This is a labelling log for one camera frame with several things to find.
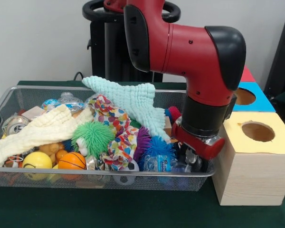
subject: shape sorter box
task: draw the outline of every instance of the shape sorter box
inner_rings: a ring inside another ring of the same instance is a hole
[[[281,205],[285,196],[285,125],[276,113],[233,112],[212,177],[220,205]]]
[[[241,82],[235,95],[237,101],[233,111],[275,112],[274,107],[256,82]]]
[[[256,82],[250,73],[249,69],[245,66],[241,78],[241,82]]]

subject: green tablecloth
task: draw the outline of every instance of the green tablecloth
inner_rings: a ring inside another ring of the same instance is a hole
[[[20,82],[81,86],[80,82]],[[157,88],[184,89],[184,84]],[[199,192],[0,188],[1,227],[285,227],[279,207],[222,207],[211,178]]]

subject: wire mesh basket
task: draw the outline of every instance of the wire mesh basket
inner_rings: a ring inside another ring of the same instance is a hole
[[[0,99],[0,139],[3,135],[1,127],[6,119],[20,110],[40,106],[47,99],[59,98],[65,91],[82,100],[94,94],[92,90],[83,87],[15,86],[7,90]],[[154,106],[176,106],[182,111],[185,97],[185,91],[181,90],[156,90]],[[0,186],[198,191],[207,177],[212,176],[214,172],[212,162],[209,162],[206,172],[195,173],[0,167]]]

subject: blue box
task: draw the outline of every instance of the blue box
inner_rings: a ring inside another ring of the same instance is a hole
[[[235,104],[233,111],[276,112],[261,88],[255,82],[241,82],[235,94],[238,98],[237,102],[242,103],[242,105]]]

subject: yellow smiley ball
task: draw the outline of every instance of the yellow smiley ball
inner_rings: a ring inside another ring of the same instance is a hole
[[[43,152],[33,152],[24,159],[22,167],[25,169],[51,169],[52,160]],[[48,176],[46,173],[25,173],[24,175],[34,181],[45,179]]]

